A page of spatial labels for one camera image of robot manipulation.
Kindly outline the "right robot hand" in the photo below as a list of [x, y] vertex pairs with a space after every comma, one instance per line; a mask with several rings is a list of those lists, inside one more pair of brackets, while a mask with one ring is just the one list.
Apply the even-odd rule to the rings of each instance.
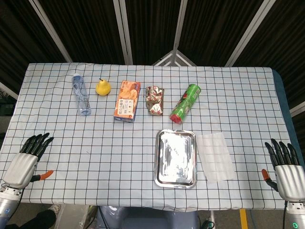
[[271, 139], [265, 143], [276, 181], [273, 181], [267, 170], [262, 169], [264, 181], [277, 191], [282, 199], [287, 202], [305, 201], [305, 171], [300, 165], [295, 148], [290, 144]]

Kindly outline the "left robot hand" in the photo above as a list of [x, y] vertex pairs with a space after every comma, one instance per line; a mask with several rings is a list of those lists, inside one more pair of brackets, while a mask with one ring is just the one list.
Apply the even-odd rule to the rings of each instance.
[[11, 188], [23, 189], [30, 182], [45, 180], [50, 177], [53, 170], [40, 175], [36, 175], [34, 172], [37, 163], [53, 139], [53, 137], [49, 137], [49, 133], [33, 135], [28, 138], [19, 153], [11, 161], [3, 177], [4, 184]]

